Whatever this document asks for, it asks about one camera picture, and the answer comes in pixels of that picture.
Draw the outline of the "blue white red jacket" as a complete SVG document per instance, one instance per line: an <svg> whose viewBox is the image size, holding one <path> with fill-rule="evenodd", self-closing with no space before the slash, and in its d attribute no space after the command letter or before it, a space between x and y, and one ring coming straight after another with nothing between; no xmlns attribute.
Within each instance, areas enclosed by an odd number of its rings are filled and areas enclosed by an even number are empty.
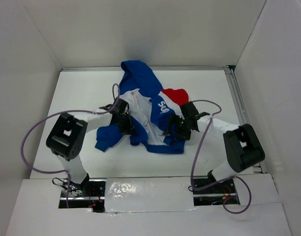
<svg viewBox="0 0 301 236"><path fill-rule="evenodd" d="M182 88L163 88L152 69L140 60L123 61L121 68L120 98L129 105L135 130L130 144L142 144L151 153L184 153L185 141L178 139L174 127L167 135L164 132L171 115L183 116L180 107L189 102L188 93Z"/></svg>

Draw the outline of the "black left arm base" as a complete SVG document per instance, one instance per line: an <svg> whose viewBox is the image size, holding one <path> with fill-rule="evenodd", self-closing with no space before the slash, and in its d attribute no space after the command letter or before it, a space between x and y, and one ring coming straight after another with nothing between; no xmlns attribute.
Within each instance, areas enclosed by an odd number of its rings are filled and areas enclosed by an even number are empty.
<svg viewBox="0 0 301 236"><path fill-rule="evenodd" d="M106 179L90 178L83 186L70 183L67 179L54 177L52 184L60 188L59 209L89 208L93 212L105 212Z"/></svg>

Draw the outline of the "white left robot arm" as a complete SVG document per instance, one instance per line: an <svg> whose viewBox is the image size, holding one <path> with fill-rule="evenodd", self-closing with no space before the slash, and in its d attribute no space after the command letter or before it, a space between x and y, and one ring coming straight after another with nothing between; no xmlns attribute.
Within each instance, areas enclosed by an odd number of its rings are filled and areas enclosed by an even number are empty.
<svg viewBox="0 0 301 236"><path fill-rule="evenodd" d="M79 196L90 191L89 174L82 165L80 152L86 133L93 130L97 131L95 147L101 151L116 145L124 135L135 134L128 102L119 98L93 114L63 113L52 128L46 146L68 172L70 185Z"/></svg>

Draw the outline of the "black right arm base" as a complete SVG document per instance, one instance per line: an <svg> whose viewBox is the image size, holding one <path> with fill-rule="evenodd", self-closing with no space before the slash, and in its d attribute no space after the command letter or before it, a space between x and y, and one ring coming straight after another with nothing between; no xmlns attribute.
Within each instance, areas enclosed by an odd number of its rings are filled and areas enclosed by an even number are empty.
<svg viewBox="0 0 301 236"><path fill-rule="evenodd" d="M194 189L190 185L188 190L192 192L194 206L217 206L222 205L225 201L226 205L238 205L239 199L233 179L214 184L208 188L205 187L215 181L211 172L207 176L193 178Z"/></svg>

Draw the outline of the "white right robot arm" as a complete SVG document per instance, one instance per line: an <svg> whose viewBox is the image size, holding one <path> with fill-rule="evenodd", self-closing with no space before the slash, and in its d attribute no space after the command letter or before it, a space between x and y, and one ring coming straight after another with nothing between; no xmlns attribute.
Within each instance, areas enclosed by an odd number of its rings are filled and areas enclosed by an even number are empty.
<svg viewBox="0 0 301 236"><path fill-rule="evenodd" d="M217 103L209 100L205 100L205 102L215 105L219 110L211 114L207 112L200 113L194 104L195 102L194 100L181 105L182 114L180 116L170 115L164 134L173 134L179 141L188 141L193 130L203 133L192 163L191 186L193 190L208 188L211 192L217 193L224 188L225 181L236 178L237 174L262 162L265 159L265 152L252 125L248 123L236 125L215 118L215 115L222 112L222 108ZM209 171L207 185L195 187L193 182L194 171L208 133L216 138L222 138L226 160Z"/></svg>

